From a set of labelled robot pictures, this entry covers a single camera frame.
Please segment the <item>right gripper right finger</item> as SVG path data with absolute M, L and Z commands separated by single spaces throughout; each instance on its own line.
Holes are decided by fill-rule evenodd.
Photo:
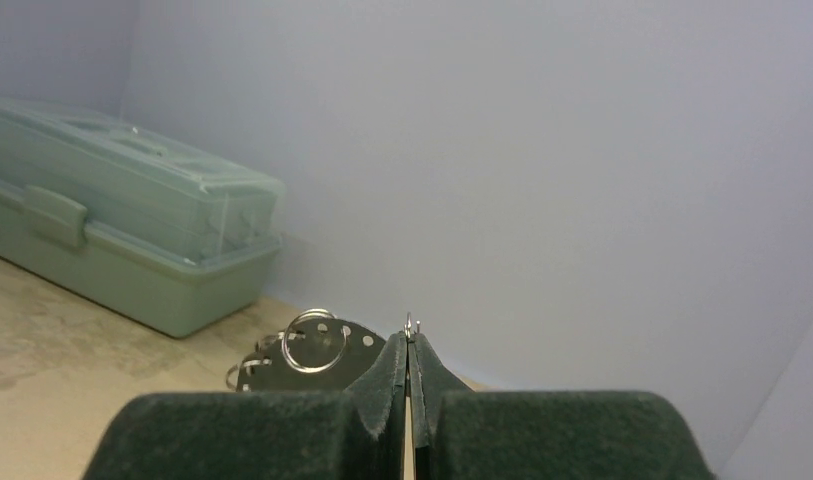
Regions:
M 711 479 L 683 416 L 644 391 L 475 391 L 408 340 L 419 479 Z

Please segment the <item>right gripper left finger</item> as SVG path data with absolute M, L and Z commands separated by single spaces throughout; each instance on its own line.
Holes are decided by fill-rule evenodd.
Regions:
M 347 389 L 138 396 L 86 479 L 400 479 L 407 339 L 389 337 Z

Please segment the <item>large metal keyring with keys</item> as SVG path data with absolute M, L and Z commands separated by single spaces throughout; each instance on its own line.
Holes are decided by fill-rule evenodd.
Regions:
M 258 339 L 224 381 L 235 392 L 342 390 L 371 368 L 385 344 L 360 323 L 307 309 L 286 328 Z

